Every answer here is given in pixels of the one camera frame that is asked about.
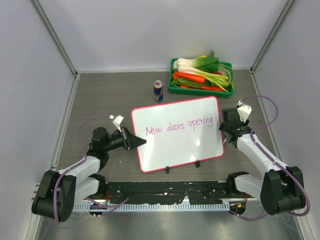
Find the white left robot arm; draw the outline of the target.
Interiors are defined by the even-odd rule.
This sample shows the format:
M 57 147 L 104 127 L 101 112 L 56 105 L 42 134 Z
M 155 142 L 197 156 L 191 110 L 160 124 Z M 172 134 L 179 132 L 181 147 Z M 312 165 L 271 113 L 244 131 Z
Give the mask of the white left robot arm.
M 59 223 L 65 222 L 74 206 L 85 198 L 93 196 L 100 200 L 106 195 L 105 178 L 98 172 L 106 166 L 110 151 L 118 148 L 131 150 L 146 142 L 125 127 L 113 134 L 109 134 L 104 127 L 95 128 L 89 149 L 80 161 L 65 169 L 44 173 L 31 212 Z

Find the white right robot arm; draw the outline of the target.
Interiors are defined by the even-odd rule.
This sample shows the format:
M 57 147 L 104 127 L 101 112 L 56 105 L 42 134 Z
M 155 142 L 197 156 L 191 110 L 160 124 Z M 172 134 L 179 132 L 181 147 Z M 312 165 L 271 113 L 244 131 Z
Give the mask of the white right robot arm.
M 305 208 L 308 204 L 302 171 L 297 166 L 287 166 L 261 143 L 249 127 L 251 110 L 248 105 L 223 109 L 219 130 L 228 143 L 253 162 L 263 179 L 245 171 L 231 173 L 226 180 L 226 193 L 233 198 L 240 194 L 256 198 L 269 215 Z

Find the pink framed whiteboard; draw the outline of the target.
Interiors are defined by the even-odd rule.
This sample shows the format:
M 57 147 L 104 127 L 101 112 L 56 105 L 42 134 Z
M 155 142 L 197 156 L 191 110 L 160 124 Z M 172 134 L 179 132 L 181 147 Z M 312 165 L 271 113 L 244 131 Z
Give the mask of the pink framed whiteboard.
M 219 158 L 224 155 L 219 101 L 214 96 L 135 108 L 134 134 L 144 173 Z

